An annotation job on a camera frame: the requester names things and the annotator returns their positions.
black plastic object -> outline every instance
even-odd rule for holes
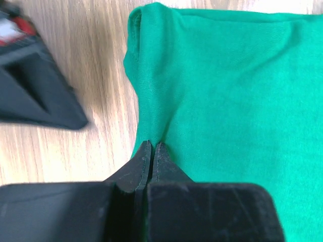
[[[0,187],[5,242],[283,242],[270,195],[252,184],[194,183],[149,141],[101,183]]]
[[[20,8],[0,2],[0,26],[17,38],[0,39],[0,121],[77,130],[88,120],[34,25]],[[0,29],[0,36],[6,31]]]

green t-shirt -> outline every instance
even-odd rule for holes
[[[323,241],[323,16],[151,4],[128,31],[134,152],[163,141],[196,182],[259,184],[288,241]]]

green fabric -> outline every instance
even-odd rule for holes
[[[151,4],[128,31],[134,152],[163,141],[197,182],[259,184],[288,241],[323,241],[323,16]]]

wooden surface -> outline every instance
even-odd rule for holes
[[[125,76],[127,19],[147,0],[20,0],[77,90],[79,132],[0,124],[0,185],[102,180],[129,158],[138,104]],[[319,14],[323,0],[164,0],[171,7]]]

red object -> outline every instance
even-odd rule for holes
[[[17,40],[26,38],[27,36],[34,36],[36,35],[36,31],[35,29],[28,23],[28,21],[26,21],[25,19],[21,18],[21,17],[15,17],[13,19],[10,19],[10,21],[14,22],[15,24],[17,24],[18,28],[25,33],[25,35],[18,37],[18,38],[13,38],[8,42],[2,41],[0,40],[0,46],[7,46],[8,44],[14,43]]]

